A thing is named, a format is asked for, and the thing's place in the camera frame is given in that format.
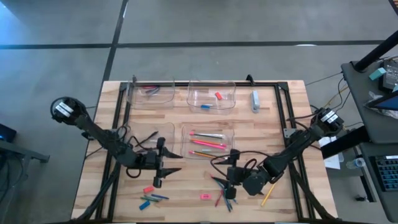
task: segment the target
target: floor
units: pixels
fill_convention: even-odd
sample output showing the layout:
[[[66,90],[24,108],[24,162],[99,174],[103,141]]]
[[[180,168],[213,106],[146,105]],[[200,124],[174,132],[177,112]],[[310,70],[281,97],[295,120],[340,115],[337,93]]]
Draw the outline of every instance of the floor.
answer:
[[[51,155],[29,167],[5,223],[70,218],[87,141],[51,119],[55,98],[95,106],[103,81],[133,74],[308,83],[359,60],[397,30],[397,20],[387,0],[1,0],[0,123],[18,131],[18,145]],[[323,106],[340,79],[309,85],[310,102]],[[351,97],[339,114],[346,124],[360,121]],[[354,201],[363,194],[359,178],[330,183],[340,218],[389,223],[380,203]]]

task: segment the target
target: clear plastic bin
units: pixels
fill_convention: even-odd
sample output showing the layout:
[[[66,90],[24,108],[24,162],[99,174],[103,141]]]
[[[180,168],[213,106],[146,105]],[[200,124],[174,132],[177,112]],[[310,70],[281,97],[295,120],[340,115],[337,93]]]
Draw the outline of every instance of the clear plastic bin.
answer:
[[[166,139],[165,147],[172,152],[174,148],[174,131],[175,127],[172,123],[165,124],[146,124],[146,123],[129,123],[131,131],[127,133],[126,139],[130,139],[131,136],[135,136],[139,142],[147,139],[151,134],[158,131],[156,135],[142,143],[141,146],[144,148],[156,148],[157,139],[163,137]],[[143,148],[137,145],[137,141],[131,138],[130,143],[134,146],[134,152],[143,151]]]
[[[175,82],[134,83],[132,107],[136,110],[172,109]]]
[[[234,82],[190,81],[187,103],[194,113],[230,114],[235,107]]]
[[[195,134],[219,134],[222,138],[211,138]],[[194,126],[186,124],[182,127],[182,139],[181,139],[181,154],[187,159],[206,159],[210,160],[210,157],[199,156],[197,154],[191,154],[190,151],[203,152],[205,154],[211,154],[213,156],[222,156],[229,154],[234,144],[234,130],[225,129],[220,127],[209,127],[209,126]],[[211,147],[194,141],[202,143],[213,142],[214,145],[224,146],[224,149],[217,147]]]

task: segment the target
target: wooden tabletop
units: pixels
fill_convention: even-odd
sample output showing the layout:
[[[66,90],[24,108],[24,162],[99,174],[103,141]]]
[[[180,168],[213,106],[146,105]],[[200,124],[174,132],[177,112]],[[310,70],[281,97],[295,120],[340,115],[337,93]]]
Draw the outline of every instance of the wooden tabletop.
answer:
[[[290,96],[294,107],[294,115],[304,116],[311,113],[307,92],[303,81],[287,81]],[[118,97],[120,82],[104,82],[95,123],[103,129],[110,129]],[[257,90],[259,93],[261,109],[258,114],[251,111],[250,93]],[[285,117],[288,118],[285,106]],[[123,118],[124,106],[120,119]],[[309,119],[301,120],[309,125]],[[218,126],[234,130],[234,148],[240,151],[256,150],[268,153],[280,152],[284,149],[280,128],[279,114],[275,99],[274,89],[271,87],[237,87],[236,106],[229,115],[212,115],[192,113],[187,105],[187,87],[176,87],[174,108],[168,110],[131,110],[129,125],[134,129],[133,123],[164,124],[172,123],[175,127],[173,152],[181,154],[182,128],[186,124]],[[91,142],[87,153],[93,152],[100,145]],[[98,193],[104,169],[106,151],[100,150],[93,154],[84,163],[80,184],[73,208],[72,218],[83,213]],[[243,166],[250,158],[259,161],[264,158],[257,154],[242,154],[238,162]],[[333,216],[337,216],[335,203],[331,194],[329,180],[323,163],[322,154],[314,148],[308,148],[303,153],[305,167],[307,168],[310,188],[316,198]],[[210,178],[210,174],[221,177],[208,160],[192,159],[164,159],[165,167],[180,167],[182,170],[169,175],[163,181],[162,188],[155,189],[154,193],[170,197],[152,204],[140,211],[138,206],[144,201],[142,190],[152,185],[155,172],[142,171],[138,179],[131,179],[122,167],[114,222],[292,222],[297,221],[292,187],[288,170],[276,183],[275,189],[267,203],[260,207],[264,196],[250,196],[242,187],[237,187],[236,200],[233,211],[229,213],[224,201],[215,208],[215,200],[220,192],[220,187]],[[218,166],[226,171],[226,166]],[[267,193],[271,184],[264,186],[262,192]],[[212,200],[200,200],[200,194],[211,194]],[[300,191],[304,214],[307,214],[305,199]],[[104,206],[104,214],[108,210],[108,200]]]

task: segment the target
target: keyboard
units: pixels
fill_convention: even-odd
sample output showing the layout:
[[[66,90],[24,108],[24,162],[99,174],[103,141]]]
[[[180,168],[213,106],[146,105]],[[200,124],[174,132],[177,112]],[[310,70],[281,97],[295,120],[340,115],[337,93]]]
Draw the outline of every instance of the keyboard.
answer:
[[[398,156],[376,156],[373,159],[382,190],[398,190]]]

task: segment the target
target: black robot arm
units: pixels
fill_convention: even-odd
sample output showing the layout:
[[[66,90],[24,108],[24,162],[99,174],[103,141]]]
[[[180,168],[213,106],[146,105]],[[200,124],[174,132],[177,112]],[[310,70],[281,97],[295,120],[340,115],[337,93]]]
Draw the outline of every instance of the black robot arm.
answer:
[[[273,184],[283,176],[290,161],[301,155],[307,147],[322,137],[335,136],[342,127],[343,120],[335,112],[331,109],[320,108],[315,112],[311,120],[311,126],[309,128],[305,127],[305,130],[294,132],[289,137],[290,144],[280,154],[268,155],[258,151],[240,152],[232,149],[227,160],[216,163],[232,165],[227,169],[227,174],[223,174],[227,180],[215,179],[224,184],[228,199],[233,199],[236,196],[234,185],[242,184],[249,195],[261,194],[264,185],[268,182]],[[247,165],[245,167],[237,167],[236,161],[239,159],[239,155],[247,152],[255,152],[267,157],[256,166],[256,169],[254,167],[248,169]]]
[[[159,188],[162,186],[161,178],[180,170],[180,168],[163,168],[164,156],[175,159],[182,158],[182,156],[173,154],[164,146],[164,138],[158,138],[157,146],[153,150],[148,150],[145,153],[134,152],[132,144],[124,142],[124,137],[119,136],[117,131],[103,130],[95,124],[87,113],[86,106],[77,99],[72,97],[58,98],[51,104],[50,112],[52,118],[59,123],[76,126],[98,140],[99,144],[108,150],[121,165],[127,167],[126,172],[132,178],[138,177],[141,170],[156,170],[154,187]],[[137,176],[132,176],[128,172],[130,169],[140,170],[140,173]]]

